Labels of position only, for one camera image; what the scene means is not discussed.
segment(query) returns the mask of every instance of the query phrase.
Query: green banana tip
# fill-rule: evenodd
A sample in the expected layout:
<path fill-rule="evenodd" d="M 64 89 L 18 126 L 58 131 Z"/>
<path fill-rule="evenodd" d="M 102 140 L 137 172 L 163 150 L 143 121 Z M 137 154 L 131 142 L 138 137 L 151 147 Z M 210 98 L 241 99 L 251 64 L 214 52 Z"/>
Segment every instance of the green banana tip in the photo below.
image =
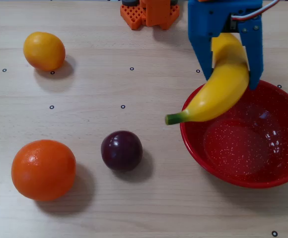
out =
<path fill-rule="evenodd" d="M 176 113 L 176 114 L 168 114 L 165 117 L 165 123 L 166 125 L 174 125 L 174 124 L 178 124 L 181 122 L 184 122 L 184 118 L 182 113 Z"/>

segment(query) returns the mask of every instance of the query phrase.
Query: white wire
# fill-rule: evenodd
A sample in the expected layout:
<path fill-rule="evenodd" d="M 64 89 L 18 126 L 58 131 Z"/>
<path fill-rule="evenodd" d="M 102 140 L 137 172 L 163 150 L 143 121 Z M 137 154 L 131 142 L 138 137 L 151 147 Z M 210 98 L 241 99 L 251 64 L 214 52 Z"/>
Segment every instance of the white wire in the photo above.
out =
<path fill-rule="evenodd" d="M 233 16 L 232 19 L 244 19 L 244 18 L 251 18 L 252 16 L 256 16 L 258 14 L 261 14 L 263 12 L 265 12 L 266 10 L 268 10 L 269 8 L 273 7 L 275 4 L 277 4 L 280 0 L 274 0 L 273 2 L 269 3 L 268 5 L 264 6 L 263 8 L 256 10 L 248 15 L 244 15 L 244 16 Z"/>

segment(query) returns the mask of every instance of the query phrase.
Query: bowl rim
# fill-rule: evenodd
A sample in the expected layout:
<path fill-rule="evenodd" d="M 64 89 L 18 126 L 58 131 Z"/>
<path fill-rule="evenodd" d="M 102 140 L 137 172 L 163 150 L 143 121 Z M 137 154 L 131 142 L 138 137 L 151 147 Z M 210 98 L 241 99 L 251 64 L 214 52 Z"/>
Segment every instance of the bowl rim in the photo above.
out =
<path fill-rule="evenodd" d="M 188 97 L 188 99 L 186 100 L 183 109 L 184 110 L 188 104 L 190 103 L 190 101 L 192 100 L 192 98 L 199 92 L 199 90 L 204 86 L 204 84 L 202 86 L 200 86 L 199 88 L 197 88 L 195 91 L 193 91 L 193 93 Z M 280 94 L 282 94 L 285 98 L 288 99 L 288 93 L 285 92 L 284 90 L 278 88 L 277 86 L 268 83 L 266 81 L 260 80 L 259 82 L 259 86 L 264 86 L 264 87 L 269 87 L 272 88 L 273 90 L 278 91 Z M 210 174 L 216 176 L 217 178 L 237 185 L 237 186 L 241 186 L 241 187 L 247 187 L 247 188 L 269 188 L 269 187 L 275 187 L 275 186 L 279 186 L 282 185 L 284 183 L 288 182 L 288 175 L 278 179 L 278 180 L 274 180 L 271 182 L 244 182 L 244 181 L 239 181 L 236 180 L 234 178 L 225 176 L 224 174 L 218 172 L 217 170 L 215 170 L 214 168 L 212 168 L 211 166 L 209 166 L 206 162 L 204 162 L 201 157 L 198 155 L 197 151 L 195 151 L 195 149 L 192 147 L 191 143 L 188 140 L 188 136 L 187 136 L 187 132 L 186 132 L 186 127 L 185 127 L 185 123 L 180 123 L 180 132 L 184 141 L 184 144 L 187 147 L 187 150 L 189 151 L 189 153 L 192 155 L 192 157 L 196 160 L 196 162 L 203 167 L 206 171 L 208 171 Z"/>

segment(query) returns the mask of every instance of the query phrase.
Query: banana stem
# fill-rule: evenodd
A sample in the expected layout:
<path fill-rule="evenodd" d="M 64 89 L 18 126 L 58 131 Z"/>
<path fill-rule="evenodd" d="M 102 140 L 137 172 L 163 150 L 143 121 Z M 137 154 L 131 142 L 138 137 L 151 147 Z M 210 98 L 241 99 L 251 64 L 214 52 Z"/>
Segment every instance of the banana stem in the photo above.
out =
<path fill-rule="evenodd" d="M 182 111 L 176 114 L 169 114 L 165 117 L 166 125 L 174 125 L 187 121 L 187 113 L 186 111 Z"/>

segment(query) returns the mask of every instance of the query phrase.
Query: orange 3d-printed part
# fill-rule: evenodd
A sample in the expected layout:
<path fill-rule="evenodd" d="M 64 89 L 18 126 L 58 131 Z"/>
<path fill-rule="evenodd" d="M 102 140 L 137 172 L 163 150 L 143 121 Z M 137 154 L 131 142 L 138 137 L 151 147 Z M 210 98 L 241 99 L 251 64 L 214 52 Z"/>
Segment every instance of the orange 3d-printed part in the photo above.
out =
<path fill-rule="evenodd" d="M 170 0 L 141 0 L 137 6 L 121 5 L 120 12 L 132 30 L 141 25 L 159 25 L 167 30 L 179 17 L 179 5 L 171 6 Z"/>

